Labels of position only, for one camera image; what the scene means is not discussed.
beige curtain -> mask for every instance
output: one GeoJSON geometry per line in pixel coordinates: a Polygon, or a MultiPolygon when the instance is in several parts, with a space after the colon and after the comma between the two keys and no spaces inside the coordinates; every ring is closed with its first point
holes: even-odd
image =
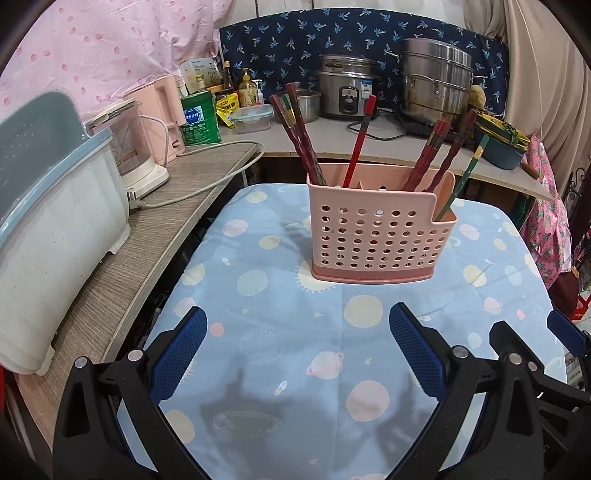
{"type": "Polygon", "coordinates": [[[562,192],[570,172],[589,165],[589,68],[539,0],[464,0],[464,6],[470,30],[508,43],[505,119],[525,135],[541,137],[562,192]]]}

cardboard box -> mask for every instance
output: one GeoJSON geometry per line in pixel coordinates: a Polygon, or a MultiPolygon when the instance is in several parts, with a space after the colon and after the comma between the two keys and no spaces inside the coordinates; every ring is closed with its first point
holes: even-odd
{"type": "Polygon", "coordinates": [[[213,59],[191,59],[182,62],[178,66],[183,75],[183,80],[187,87],[189,95],[197,92],[197,79],[198,74],[202,74],[205,79],[205,88],[209,88],[214,85],[222,84],[222,74],[217,68],[217,64],[213,59]]]}

cable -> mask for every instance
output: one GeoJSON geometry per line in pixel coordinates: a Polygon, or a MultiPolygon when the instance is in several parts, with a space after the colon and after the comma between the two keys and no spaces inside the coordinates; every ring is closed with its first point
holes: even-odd
{"type": "MultiPolygon", "coordinates": [[[[360,124],[361,124],[361,121],[353,122],[352,124],[347,125],[347,130],[351,130],[352,132],[359,133],[359,129],[353,128],[353,127],[355,125],[360,125],[360,124]]],[[[397,140],[399,138],[407,136],[406,134],[399,134],[399,135],[396,135],[395,137],[385,137],[384,138],[384,137],[376,137],[375,135],[372,135],[372,134],[365,134],[365,135],[366,135],[366,137],[373,138],[374,140],[382,140],[382,141],[386,141],[386,142],[391,141],[391,140],[397,140]]]]}
{"type": "Polygon", "coordinates": [[[160,125],[162,125],[164,127],[164,131],[166,132],[166,147],[164,147],[164,167],[165,167],[166,164],[168,163],[168,142],[170,140],[170,137],[168,136],[168,127],[160,118],[156,118],[154,116],[140,115],[140,118],[145,118],[146,120],[153,120],[154,122],[158,122],[160,125]]]}
{"type": "Polygon", "coordinates": [[[222,148],[222,147],[225,147],[227,145],[236,145],[236,144],[257,145],[257,146],[260,147],[261,151],[256,155],[256,157],[253,160],[251,160],[249,163],[247,163],[246,165],[244,165],[242,168],[239,168],[238,170],[235,170],[235,171],[229,173],[225,177],[222,177],[218,181],[215,181],[211,185],[208,185],[206,187],[203,187],[202,189],[195,190],[195,192],[189,193],[189,194],[184,195],[182,197],[171,199],[171,200],[166,200],[165,202],[160,202],[160,203],[146,203],[143,200],[136,200],[137,201],[137,206],[141,210],[148,210],[148,209],[153,209],[153,208],[164,207],[164,206],[167,206],[167,205],[172,205],[173,203],[182,202],[182,201],[187,200],[189,198],[195,197],[195,195],[199,195],[200,193],[203,193],[203,192],[206,192],[208,190],[211,190],[212,188],[217,187],[221,183],[232,179],[235,175],[238,175],[239,173],[242,173],[243,171],[245,171],[248,168],[252,167],[265,154],[265,147],[263,146],[262,143],[257,142],[257,141],[254,141],[254,140],[237,140],[235,142],[228,142],[228,143],[222,143],[222,144],[217,144],[217,145],[209,145],[207,147],[200,148],[199,150],[194,150],[192,152],[187,152],[187,153],[178,155],[178,157],[186,157],[187,155],[193,155],[195,153],[206,152],[206,151],[209,151],[209,150],[214,150],[216,148],[222,148]]]}
{"type": "Polygon", "coordinates": [[[516,2],[516,4],[517,4],[517,8],[519,8],[519,13],[521,14],[521,18],[523,19],[523,23],[525,24],[525,31],[527,32],[527,36],[530,38],[531,51],[534,54],[535,72],[538,75],[538,93],[540,94],[540,141],[542,141],[542,138],[544,137],[544,108],[542,106],[542,82],[540,80],[540,69],[538,68],[538,59],[535,56],[534,42],[531,39],[530,29],[527,27],[525,15],[523,14],[523,11],[521,10],[521,6],[519,5],[519,2],[516,2]]]}

bottle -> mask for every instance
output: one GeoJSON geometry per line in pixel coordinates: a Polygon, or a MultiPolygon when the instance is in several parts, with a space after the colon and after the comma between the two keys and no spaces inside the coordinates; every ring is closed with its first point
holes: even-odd
{"type": "Polygon", "coordinates": [[[264,105],[265,97],[262,95],[262,80],[253,80],[253,82],[256,84],[256,104],[264,105]]]}
{"type": "Polygon", "coordinates": [[[248,74],[248,69],[242,69],[244,75],[242,76],[242,83],[238,87],[238,100],[241,107],[252,106],[256,102],[256,83],[251,80],[248,74]]]}
{"type": "Polygon", "coordinates": [[[195,79],[197,80],[197,92],[200,93],[205,91],[205,75],[198,73],[195,75],[195,79]]]}
{"type": "Polygon", "coordinates": [[[232,92],[236,92],[236,82],[232,78],[232,72],[230,72],[230,62],[225,61],[223,63],[223,88],[222,91],[228,91],[227,95],[232,92]]]}

pink plastic basket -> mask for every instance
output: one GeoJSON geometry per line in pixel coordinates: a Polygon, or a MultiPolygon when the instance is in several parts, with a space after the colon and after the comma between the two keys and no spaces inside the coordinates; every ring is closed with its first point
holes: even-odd
{"type": "Polygon", "coordinates": [[[447,171],[434,193],[422,193],[437,169],[429,169],[416,192],[401,192],[411,167],[358,164],[351,187],[342,185],[347,164],[321,164],[328,186],[310,184],[313,262],[319,280],[342,283],[402,283],[433,276],[435,264],[457,222],[451,209],[434,222],[451,195],[447,171]]]}

